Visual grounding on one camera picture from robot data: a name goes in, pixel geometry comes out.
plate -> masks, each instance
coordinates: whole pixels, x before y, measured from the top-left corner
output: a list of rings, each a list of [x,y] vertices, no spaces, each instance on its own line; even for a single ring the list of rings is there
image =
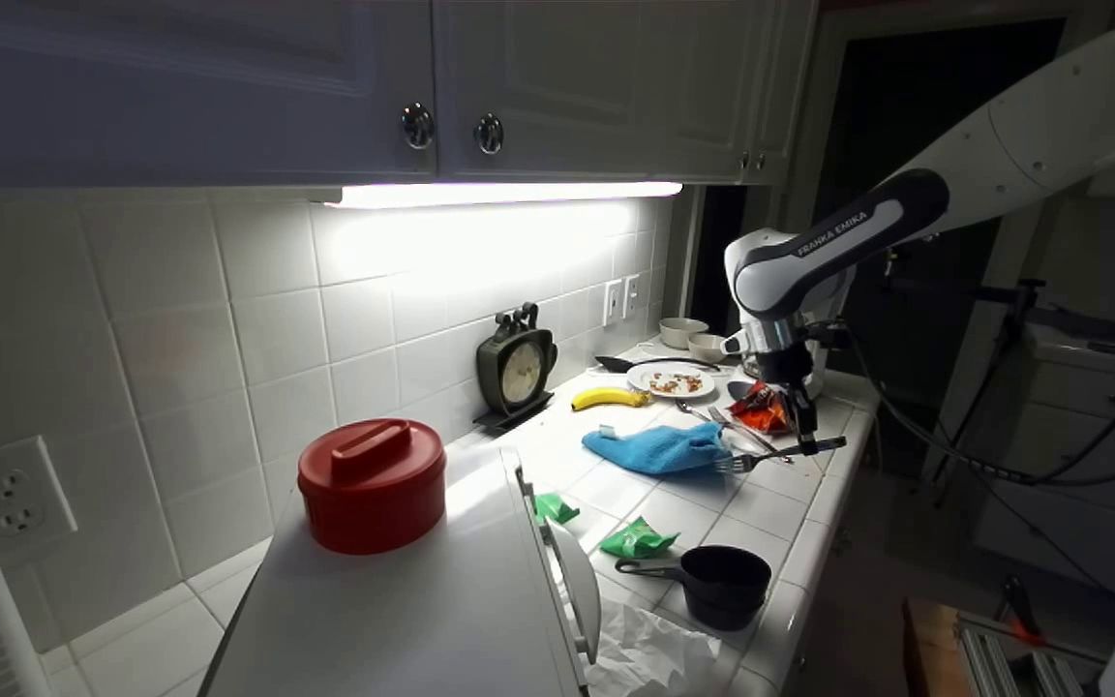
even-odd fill
[[[652,400],[704,400],[715,391],[715,374],[681,365],[639,365],[629,385]]]

clock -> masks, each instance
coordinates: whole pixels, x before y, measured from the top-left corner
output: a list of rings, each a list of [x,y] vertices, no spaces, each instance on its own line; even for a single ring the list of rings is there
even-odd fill
[[[487,432],[505,432],[552,401],[545,378],[559,365],[559,345],[533,321],[533,301],[496,314],[496,333],[477,347],[477,378],[487,406],[477,421]]]

banana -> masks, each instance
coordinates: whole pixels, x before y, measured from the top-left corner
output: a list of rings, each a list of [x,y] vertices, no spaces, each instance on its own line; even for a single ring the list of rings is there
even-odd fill
[[[617,385],[595,385],[595,386],[582,386],[571,406],[572,412],[592,412],[592,406],[644,406],[647,396],[644,391],[629,391],[629,386],[617,386]]]

red container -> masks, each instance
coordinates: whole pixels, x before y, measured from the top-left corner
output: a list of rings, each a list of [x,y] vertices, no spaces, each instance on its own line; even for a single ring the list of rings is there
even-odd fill
[[[447,448],[421,421],[349,421],[299,458],[299,492],[321,545],[385,552],[443,524]]]

red lid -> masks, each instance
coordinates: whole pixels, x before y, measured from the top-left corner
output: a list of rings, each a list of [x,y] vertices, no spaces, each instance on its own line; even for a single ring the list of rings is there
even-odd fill
[[[443,439],[408,417],[373,417],[321,432],[299,461],[299,479],[346,494],[428,489],[443,476]]]

